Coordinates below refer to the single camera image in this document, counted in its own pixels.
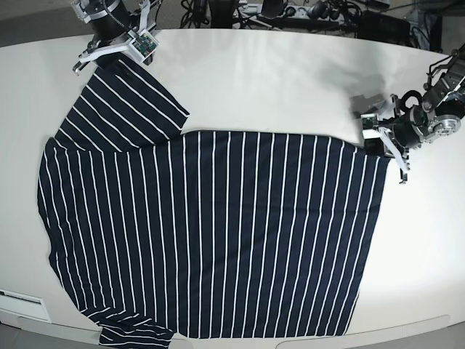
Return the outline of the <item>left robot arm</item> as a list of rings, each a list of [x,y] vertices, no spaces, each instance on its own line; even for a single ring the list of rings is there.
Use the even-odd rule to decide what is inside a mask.
[[[409,152],[424,143],[457,133],[464,118],[464,47],[431,64],[424,93],[416,90],[392,100],[376,116],[384,149],[400,168],[400,182],[407,183]]]

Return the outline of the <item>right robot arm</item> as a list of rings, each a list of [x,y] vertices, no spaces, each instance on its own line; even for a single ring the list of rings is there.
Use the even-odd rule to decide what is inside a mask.
[[[90,63],[99,63],[105,56],[125,54],[136,63],[150,65],[159,43],[152,34],[156,21],[149,18],[157,1],[140,1],[130,12],[123,1],[73,1],[76,17],[89,24],[93,37],[78,56],[73,72],[80,72]]]

